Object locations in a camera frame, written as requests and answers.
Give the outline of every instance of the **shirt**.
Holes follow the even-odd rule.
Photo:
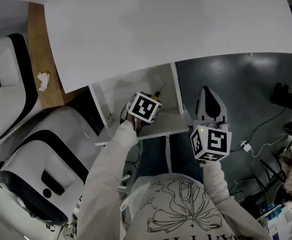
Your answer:
[[[283,159],[279,160],[281,169],[284,171],[286,174],[286,180],[283,185],[284,190],[292,196],[292,168],[289,167]]]
[[[83,191],[77,239],[119,240],[118,185],[137,143],[125,121],[101,150]],[[139,178],[129,196],[132,221],[126,240],[268,240],[268,232],[233,198],[219,162],[203,166],[204,185],[181,174]]]

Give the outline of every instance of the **cable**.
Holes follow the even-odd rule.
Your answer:
[[[137,158],[137,160],[135,161],[135,162],[133,162],[133,161],[126,161],[125,162],[125,165],[126,166],[134,166],[134,168],[137,170],[137,167],[136,167],[136,163],[138,163],[139,162],[139,159],[140,159],[140,150],[141,150],[141,145],[140,145],[140,143],[137,143],[137,146],[138,146],[138,148],[139,148],[139,151],[138,151],[138,158]]]
[[[251,150],[251,155],[252,155],[254,158],[256,158],[257,156],[259,156],[259,154],[261,153],[262,148],[263,148],[264,146],[266,146],[266,145],[268,145],[268,146],[272,146],[272,145],[274,145],[275,143],[277,143],[278,141],[280,141],[282,138],[284,138],[286,135],[287,135],[287,134],[285,133],[283,136],[281,136],[278,140],[276,140],[276,141],[275,141],[274,143],[272,143],[272,144],[265,143],[264,145],[262,145],[261,148],[260,148],[260,151],[259,151],[258,155],[256,155],[256,156],[254,156],[254,151],[253,151],[252,149],[250,149],[250,150]]]
[[[284,113],[285,110],[286,110],[286,108],[284,108],[284,109],[282,110],[282,112],[280,112],[279,114],[273,116],[271,119],[269,119],[269,120],[267,120],[267,121],[261,123],[260,125],[258,125],[258,126],[254,129],[254,131],[252,132],[252,134],[250,135],[250,137],[249,137],[249,139],[248,139],[247,142],[248,142],[248,143],[250,142],[252,136],[254,135],[254,133],[257,131],[257,129],[258,129],[259,127],[261,127],[262,125],[264,125],[264,124],[266,124],[266,123],[268,123],[268,122],[274,120],[276,117],[278,117],[278,116],[280,116],[282,113]],[[236,150],[231,150],[230,152],[237,152],[237,151],[240,151],[240,150],[242,150],[242,149],[243,149],[243,147],[241,147],[241,148],[239,148],[239,149],[236,149]]]

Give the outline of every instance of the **hand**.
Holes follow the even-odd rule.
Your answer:
[[[127,120],[131,123],[133,129],[136,131],[136,133],[139,133],[142,129],[142,120],[139,118],[136,118],[135,116],[131,115],[131,114],[127,114]]]

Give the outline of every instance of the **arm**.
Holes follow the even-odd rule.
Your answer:
[[[292,168],[289,168],[289,170],[287,171],[287,174],[286,174],[286,182],[289,182],[292,178]]]
[[[78,215],[77,239],[119,239],[118,186],[128,151],[137,142],[131,123],[125,121],[99,153],[84,187]]]
[[[204,190],[234,233],[254,240],[269,240],[268,232],[229,196],[220,162],[211,161],[201,166],[204,174]]]

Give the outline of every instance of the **line drawing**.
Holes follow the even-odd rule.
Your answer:
[[[162,183],[161,180],[159,180],[158,182],[152,183],[149,189],[152,189],[153,187],[157,187],[157,186],[165,186],[165,184]]]
[[[142,210],[145,206],[148,206],[148,205],[151,205],[152,207],[154,207],[154,206],[152,205],[152,201],[154,201],[155,199],[156,199],[156,197],[150,195],[150,196],[147,198],[147,200],[145,201],[145,203],[144,203],[143,205],[141,205],[140,210]]]
[[[147,221],[148,232],[169,233],[189,220],[205,231],[221,227],[222,216],[219,211],[207,208],[210,199],[202,187],[193,184],[192,180],[178,178],[161,189],[172,196],[169,204],[171,211],[156,210],[154,216]]]

